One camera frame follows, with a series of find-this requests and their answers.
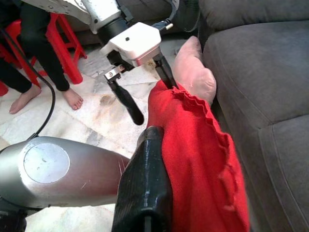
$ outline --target black plastic part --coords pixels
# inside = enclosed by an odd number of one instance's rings
[[[172,188],[162,159],[163,130],[143,132],[120,180],[112,232],[169,232]]]
[[[130,70],[134,69],[134,66],[132,66],[131,64],[125,62],[121,58],[119,52],[116,52],[115,50],[113,50],[112,52],[110,52],[107,55],[107,59],[109,60],[111,65],[114,65],[114,66],[123,65],[125,67],[126,71],[130,71]]]
[[[0,232],[25,232],[26,216],[22,211],[17,214],[0,211]]]
[[[129,11],[129,9],[126,6],[121,6],[120,7],[121,10],[121,16],[122,18],[124,18],[126,20],[126,23],[130,23],[133,20],[133,16],[131,14],[131,12]]]
[[[178,88],[177,83],[173,77],[172,69],[165,56],[160,52],[159,55],[154,57],[155,69],[158,72],[161,80],[164,82],[165,86],[169,89],[173,87]]]
[[[0,232],[24,232],[27,210],[12,205],[0,196]]]
[[[131,118],[133,119],[133,122],[136,125],[142,125],[144,123],[144,115],[141,113],[139,107],[136,105],[129,92],[119,86],[115,79],[113,81],[108,81],[107,83],[118,100],[126,107]]]
[[[98,30],[98,37],[103,43],[103,45],[105,45],[111,38],[119,35],[126,29],[128,29],[126,21],[123,18],[117,18],[114,21],[108,23],[107,25],[101,27]]]
[[[163,21],[160,21],[158,23],[155,23],[155,24],[152,24],[151,26],[153,28],[157,28],[160,33],[162,34],[163,32],[166,31],[166,26],[170,24],[170,21],[169,20],[163,20]]]

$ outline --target bare foot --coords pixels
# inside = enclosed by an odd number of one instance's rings
[[[73,110],[78,110],[83,104],[84,100],[82,97],[71,88],[68,91],[62,92],[62,95]]]
[[[36,85],[32,85],[26,93],[22,93],[19,98],[13,102],[9,111],[10,114],[16,114],[18,111],[24,108],[32,98],[35,98],[40,93],[41,89]]]

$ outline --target circular cap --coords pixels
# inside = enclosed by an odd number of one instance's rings
[[[26,153],[24,167],[32,180],[49,184],[66,175],[70,167],[70,159],[62,147],[42,143],[33,146]]]

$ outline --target gray fabric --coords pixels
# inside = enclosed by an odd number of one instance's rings
[[[237,27],[206,45],[252,126],[309,114],[309,21]]]
[[[161,20],[169,17],[171,6],[164,0],[118,0],[126,6],[135,22]]]
[[[199,4],[208,26],[216,30],[309,19],[308,0],[199,0]]]
[[[259,131],[267,171],[293,231],[309,230],[309,116]]]
[[[219,104],[253,187],[248,195],[253,199],[256,194],[263,209],[258,214],[266,216],[272,232],[309,231],[297,230],[306,224],[300,214],[287,213],[297,205],[282,205],[277,196],[276,175],[268,171],[260,134],[263,128],[309,114],[308,38],[309,21],[255,24],[215,33],[204,49],[206,67],[217,80]],[[309,141],[308,135],[303,141]],[[290,151],[286,154],[302,156]]]

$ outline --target pink pillow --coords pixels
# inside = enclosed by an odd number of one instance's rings
[[[197,37],[191,36],[184,43],[172,70],[175,80],[191,95],[212,104],[217,84],[211,70],[205,68],[202,63],[202,49]]]

